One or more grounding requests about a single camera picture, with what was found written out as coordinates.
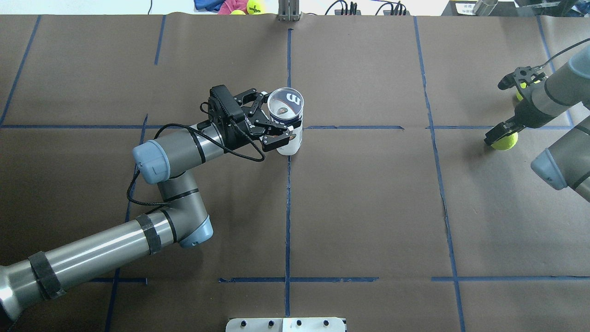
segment black cable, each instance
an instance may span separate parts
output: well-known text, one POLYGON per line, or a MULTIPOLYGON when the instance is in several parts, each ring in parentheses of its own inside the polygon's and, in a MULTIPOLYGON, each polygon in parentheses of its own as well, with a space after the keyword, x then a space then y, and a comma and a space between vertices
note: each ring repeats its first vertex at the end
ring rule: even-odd
POLYGON ((377 9, 375 16, 379 15, 379 11, 381 10, 381 8, 383 8, 384 6, 387 6, 387 5, 391 6, 391 12, 394 11, 394 3, 393 2, 386 2, 386 3, 382 4, 381 7, 379 7, 379 9, 377 9))
POLYGON ((265 158, 264 153, 256 146, 256 144, 254 143, 254 141, 252 141, 252 139, 245 132, 243 132, 242 129, 238 128, 238 126, 235 124, 235 122, 234 122, 233 119, 230 119, 230 121, 232 123, 232 126, 234 127, 234 131, 236 131, 236 128, 237 128, 237 130, 239 130, 239 133, 242 134, 242 135, 244 135, 248 139, 248 141, 250 142, 250 144, 256 149, 256 151, 258 151, 258 153, 261 156, 259 159, 256 159, 256 158, 253 158, 253 157, 250 157, 250 156, 247 156, 247 155, 243 155, 243 154, 237 153, 234 150, 229 149, 225 145, 218 143, 216 140, 212 139, 211 137, 205 135, 203 133, 203 131, 201 131, 199 129, 195 129, 195 128, 191 127, 191 126, 181 125, 180 123, 169 123, 169 124, 163 125, 157 131, 156 135, 154 136, 154 139, 157 139, 160 136, 160 134, 164 131, 164 129, 166 129, 166 128, 179 127, 179 128, 183 128, 183 129, 186 129, 188 131, 191 131, 191 132, 193 132, 193 133, 195 133, 197 135, 200 135, 201 137, 205 138, 207 141, 213 143, 214 145, 216 145, 217 147, 223 149, 223 151, 225 151, 225 152, 227 152, 229 154, 232 154, 232 155, 235 155, 237 157, 244 158, 244 159, 247 159, 247 160, 251 160, 251 161, 257 161, 257 162, 264 161, 264 158, 265 158))
POLYGON ((131 179, 131 183, 129 184, 129 187, 127 188, 127 200, 133 204, 143 205, 143 206, 160 206, 160 205, 164 206, 164 205, 170 204, 170 203, 166 203, 166 202, 146 203, 146 202, 137 201, 137 200, 134 200, 133 198, 131 198, 131 189, 133 189, 133 185, 135 184, 135 181, 137 180, 137 177, 139 176, 140 172, 141 171, 138 168, 137 171, 135 171, 135 174, 133 174, 133 179, 131 179))
POLYGON ((346 11, 348 12, 348 4, 346 3, 346 1, 344 1, 344 0, 336 0, 336 1, 334 1, 334 3, 332 3, 330 5, 330 7, 328 7, 328 9, 326 10, 326 13, 324 15, 327 15, 330 12, 330 9, 332 7, 334 7, 334 5, 336 5, 338 2, 340 2, 340 6, 342 6, 342 11, 340 12, 340 15, 343 15, 344 14, 344 11, 345 11, 344 6, 346 6, 346 11))
POLYGON ((540 65, 540 66, 536 66, 536 67, 534 67, 533 69, 534 69, 534 70, 540 70, 540 69, 543 69, 545 66, 547 66, 547 65, 548 65, 548 64, 551 62, 551 60, 553 60, 554 58, 557 58, 557 56, 560 56, 561 54, 563 54, 563 53, 565 53, 565 52, 567 52, 567 51, 571 50, 572 48, 574 48, 574 47, 577 47, 577 46, 580 46, 580 45, 582 45, 583 43, 586 43, 586 42, 588 42, 588 41, 590 41, 590 38, 586 38, 586 39, 584 39, 584 40, 582 40, 582 41, 579 41, 579 42, 575 43, 574 45, 571 45, 570 47, 564 48, 563 50, 561 50, 561 51, 557 52, 557 54, 555 54, 554 56, 552 56, 551 58, 549 58, 549 60, 547 60, 545 63, 543 63, 543 64, 542 64, 542 65, 540 65))
POLYGON ((211 114, 209 114, 209 111, 203 109, 203 105, 209 106, 209 103, 208 102, 202 102, 201 105, 199 105, 199 109, 201 110, 201 112, 203 112, 203 113, 205 113, 207 115, 211 115, 211 114))

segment cup logo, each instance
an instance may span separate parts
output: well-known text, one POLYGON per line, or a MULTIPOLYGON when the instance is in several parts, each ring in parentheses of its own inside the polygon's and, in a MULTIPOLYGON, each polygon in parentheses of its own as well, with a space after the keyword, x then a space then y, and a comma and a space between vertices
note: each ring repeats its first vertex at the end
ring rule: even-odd
POLYGON ((301 105, 301 99, 292 93, 287 94, 287 100, 291 103, 295 103, 297 106, 301 105))

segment black tape band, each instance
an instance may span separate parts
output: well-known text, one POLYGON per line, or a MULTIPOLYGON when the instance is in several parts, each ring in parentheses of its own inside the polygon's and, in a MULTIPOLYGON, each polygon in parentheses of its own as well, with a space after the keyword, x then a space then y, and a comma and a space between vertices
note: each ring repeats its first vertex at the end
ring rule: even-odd
POLYGON ((153 255, 160 252, 160 250, 162 250, 162 241, 160 240, 160 236, 156 232, 156 229, 153 227, 150 218, 145 214, 142 214, 135 218, 135 220, 137 220, 139 226, 142 227, 143 234, 146 236, 147 245, 149 246, 149 254, 153 255))
POLYGON ((160 210, 164 216, 166 217, 166 220, 168 220, 168 225, 170 225, 170 229, 172 230, 172 239, 174 240, 174 243, 177 242, 176 239, 176 228, 174 228, 174 224, 172 223, 172 219, 170 218, 170 214, 168 214, 168 211, 166 210, 160 210))
POLYGON ((576 190, 578 188, 579 185, 582 184, 582 182, 586 181, 587 178, 590 177, 590 171, 584 175, 582 175, 582 177, 580 177, 576 183, 572 184, 572 189, 576 190))
POLYGON ((37 283, 41 286, 41 293, 47 300, 53 300, 62 295, 65 295, 65 290, 61 287, 61 283, 51 264, 47 260, 45 253, 39 251, 38 253, 29 257, 29 263, 31 263, 31 269, 35 274, 37 283))
POLYGON ((584 126, 577 125, 574 128, 576 128, 577 130, 579 130, 581 132, 586 133, 586 135, 590 135, 590 129, 588 129, 588 128, 584 127, 584 126))
POLYGON ((164 202, 168 203, 168 202, 171 202, 171 201, 175 201, 175 200, 177 200, 177 199, 179 199, 179 198, 186 197, 186 196, 188 196, 188 195, 192 195, 192 194, 194 194, 194 193, 198 193, 198 192, 199 192, 199 188, 195 188, 195 189, 193 189, 193 190, 185 191, 185 192, 184 192, 184 193, 182 193, 182 194, 178 194, 178 195, 176 195, 176 196, 172 196, 172 197, 170 197, 170 198, 166 198, 166 199, 164 200, 164 202))
POLYGON ((196 136, 196 134, 194 132, 189 131, 189 133, 191 133, 192 140, 195 141, 196 148, 199 149, 199 155, 201 155, 201 164, 204 164, 205 163, 205 153, 203 152, 203 147, 201 146, 201 143, 199 142, 199 138, 196 136))

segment blue fabric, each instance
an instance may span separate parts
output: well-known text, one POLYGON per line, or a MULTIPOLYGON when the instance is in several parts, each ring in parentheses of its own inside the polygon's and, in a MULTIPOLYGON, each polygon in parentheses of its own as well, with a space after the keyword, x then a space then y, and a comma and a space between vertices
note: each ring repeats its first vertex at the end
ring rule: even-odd
POLYGON ((224 0, 195 0, 196 10, 219 11, 224 0))

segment blue tape line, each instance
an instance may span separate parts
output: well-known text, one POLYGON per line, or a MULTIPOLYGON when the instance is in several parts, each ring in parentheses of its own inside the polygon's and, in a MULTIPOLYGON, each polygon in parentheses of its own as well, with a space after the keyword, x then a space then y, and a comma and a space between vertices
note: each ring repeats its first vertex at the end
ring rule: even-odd
MULTIPOLYGON (((539 33, 541 34, 541 41, 543 42, 543 48, 545 49, 545 54, 547 55, 547 60, 551 58, 551 53, 549 52, 549 46, 547 45, 547 39, 545 38, 545 32, 543 31, 543 24, 541 23, 541 17, 540 16, 535 16, 537 18, 537 26, 539 27, 539 33)), ((555 65, 553 65, 553 61, 549 62, 549 66, 551 67, 551 70, 553 72, 555 72, 555 65)), ((569 122, 569 126, 571 129, 573 128, 573 120, 572 120, 572 114, 570 113, 569 110, 565 111, 565 115, 568 118, 568 122, 569 122)))
MULTIPOLYGON (((142 125, 142 133, 141 136, 139 138, 139 143, 143 144, 143 139, 145 137, 145 133, 146 133, 146 127, 148 125, 148 115, 146 114, 145 118, 143 118, 143 125, 142 125)), ((137 165, 135 165, 133 167, 133 173, 135 174, 135 172, 137 171, 137 165)), ((133 194, 135 193, 135 184, 133 184, 133 187, 131 187, 131 191, 129 192, 129 197, 133 198, 133 194)), ((128 201, 127 202, 127 211, 125 212, 125 222, 129 222, 129 219, 131 218, 131 202, 128 201)), ((114 301, 115 298, 117 297, 117 287, 119 286, 119 274, 121 272, 120 268, 117 268, 114 272, 114 278, 113 278, 113 288, 111 289, 111 299, 109 302, 109 310, 107 312, 107 321, 105 323, 104 326, 104 332, 109 332, 110 331, 110 325, 111 325, 111 320, 113 319, 113 311, 114 311, 114 301)))
POLYGON ((291 31, 287 30, 287 87, 291 87, 291 31))
POLYGON ((308 278, 291 278, 292 282, 373 282, 379 280, 376 276, 362 276, 362 277, 308 277, 308 278))
POLYGON ((424 59, 422 57, 422 46, 420 45, 420 32, 418 29, 418 18, 414 16, 414 30, 416 33, 416 45, 418 47, 418 57, 420 60, 420 71, 422 74, 422 86, 424 88, 424 100, 426 101, 426 108, 428 109, 428 123, 430 124, 430 137, 432 139, 432 150, 434 151, 434 162, 437 168, 438 189, 442 199, 444 208, 444 221, 447 227, 447 243, 449 257, 451 258, 451 270, 453 272, 453 284, 455 286, 455 298, 457 300, 457 312, 459 314, 459 324, 461 332, 465 332, 465 319, 463 318, 463 304, 461 303, 461 292, 459 290, 459 280, 457 277, 457 265, 455 264, 455 253, 453 250, 453 237, 451 236, 451 225, 448 220, 447 202, 444 194, 443 174, 441 172, 440 161, 438 159, 438 149, 436 143, 436 136, 434 132, 434 121, 432 119, 432 110, 430 108, 430 101, 428 100, 428 93, 426 91, 426 72, 424 69, 424 59))
MULTIPOLYGON (((434 129, 491 129, 494 126, 434 126, 434 129)), ((525 128, 525 130, 570 130, 570 126, 543 126, 541 128, 525 128)))
MULTIPOLYGON (((160 129, 160 125, 145 126, 146 129, 160 129)), ((2 125, 5 129, 143 129, 139 125, 2 125)))
MULTIPOLYGON (((360 276, 360 277, 290 277, 290 282, 373 282, 379 280, 377 276, 360 276)), ((283 277, 256 277, 256 278, 231 278, 229 280, 220 278, 220 284, 242 283, 242 282, 285 282, 283 277)))
MULTIPOLYGON (((114 278, 94 278, 89 282, 114 282, 114 278)), ((119 278, 119 282, 137 282, 137 283, 141 283, 144 285, 148 285, 148 279, 147 278, 119 278)))
POLYGON ((283 277, 270 277, 270 278, 231 278, 229 280, 220 278, 220 284, 229 284, 229 283, 240 283, 240 282, 285 282, 285 278, 283 277))
POLYGON ((33 39, 35 38, 35 34, 37 33, 37 28, 39 27, 39 22, 41 21, 41 16, 37 15, 37 21, 35 22, 35 27, 33 28, 33 32, 31 32, 31 36, 29 38, 29 43, 27 44, 27 48, 25 49, 25 53, 22 55, 22 60, 20 66, 18 66, 17 75, 14 77, 14 82, 12 82, 12 88, 8 93, 8 98, 6 99, 6 105, 4 106, 4 111, 2 112, 2 116, 0 116, 0 126, 4 123, 4 119, 6 118, 6 114, 8 113, 8 108, 10 107, 10 101, 12 100, 12 96, 14 95, 14 91, 17 89, 18 79, 21 77, 22 68, 25 66, 25 61, 27 60, 27 56, 29 55, 29 51, 31 49, 31 44, 33 44, 33 39))
POLYGON ((291 316, 291 156, 287 157, 287 223, 285 236, 285 317, 291 316))
POLYGON ((111 288, 111 299, 109 301, 109 311, 107 313, 107 321, 104 325, 104 332, 110 331, 110 324, 113 320, 113 309, 114 309, 114 299, 117 296, 117 287, 119 286, 119 275, 121 273, 121 269, 116 269, 114 271, 114 278, 113 278, 113 287, 111 288))
MULTIPOLYGON (((451 282, 453 278, 434 276, 434 282, 451 282)), ((588 281, 590 276, 573 275, 523 275, 523 276, 460 276, 459 281, 588 281)))
POLYGON ((160 37, 158 38, 158 49, 156 49, 156 58, 154 59, 154 65, 158 65, 160 59, 160 48, 162 47, 162 37, 164 36, 164 26, 166 25, 166 15, 162 16, 162 25, 160 25, 160 37))
POLYGON ((307 126, 304 129, 402 129, 402 126, 307 126))

